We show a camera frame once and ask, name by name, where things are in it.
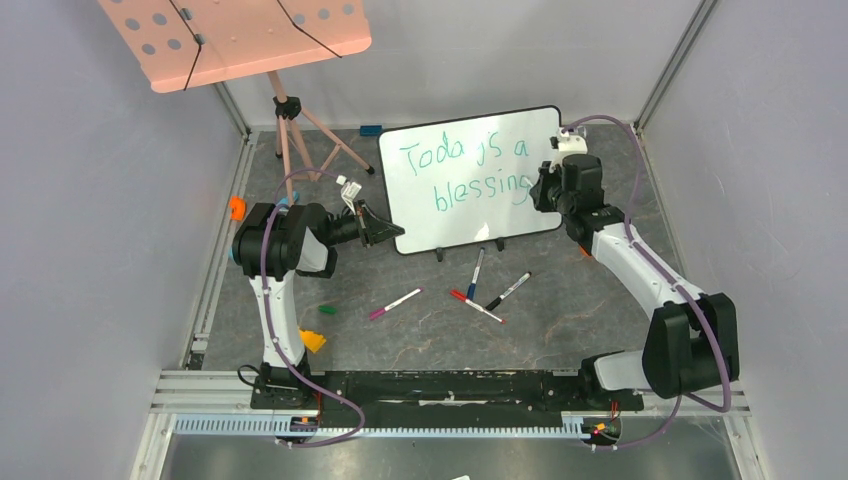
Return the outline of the white whiteboard black frame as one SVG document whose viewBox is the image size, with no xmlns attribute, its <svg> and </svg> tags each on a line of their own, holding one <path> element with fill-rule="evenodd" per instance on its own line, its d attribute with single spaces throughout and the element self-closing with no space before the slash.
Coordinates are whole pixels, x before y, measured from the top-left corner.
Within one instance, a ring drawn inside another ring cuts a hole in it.
<svg viewBox="0 0 848 480">
<path fill-rule="evenodd" d="M 378 137 L 388 210 L 401 255 L 556 230 L 530 190 L 552 159 L 553 105 L 400 127 Z"/>
</svg>

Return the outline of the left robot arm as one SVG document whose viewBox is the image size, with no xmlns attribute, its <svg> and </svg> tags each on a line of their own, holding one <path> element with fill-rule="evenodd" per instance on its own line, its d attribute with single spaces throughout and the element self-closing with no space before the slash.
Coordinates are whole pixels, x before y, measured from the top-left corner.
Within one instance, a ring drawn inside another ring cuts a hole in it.
<svg viewBox="0 0 848 480">
<path fill-rule="evenodd" d="M 303 408 L 317 392 L 297 320 L 294 280 L 332 277 L 339 244 L 358 241 L 369 248 L 404 234 L 363 200 L 338 215 L 319 203 L 258 203 L 251 209 L 231 252 L 253 289 L 262 322 L 262 363 L 249 383 L 253 409 Z"/>
</svg>

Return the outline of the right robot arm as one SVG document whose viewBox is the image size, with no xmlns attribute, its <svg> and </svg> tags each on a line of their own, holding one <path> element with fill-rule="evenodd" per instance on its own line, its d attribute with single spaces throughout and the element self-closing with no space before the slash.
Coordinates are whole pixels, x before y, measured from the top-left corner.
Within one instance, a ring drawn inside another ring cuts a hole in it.
<svg viewBox="0 0 848 480">
<path fill-rule="evenodd" d="M 602 408 L 619 391 L 687 397 L 726 412 L 740 373 L 737 312 L 724 293 L 708 294 L 677 274 L 643 240 L 619 208 L 604 200 L 599 158 L 573 154 L 545 161 L 530 190 L 534 208 L 563 218 L 570 239 L 606 267 L 649 321 L 642 349 L 582 361 L 577 392 Z"/>
</svg>

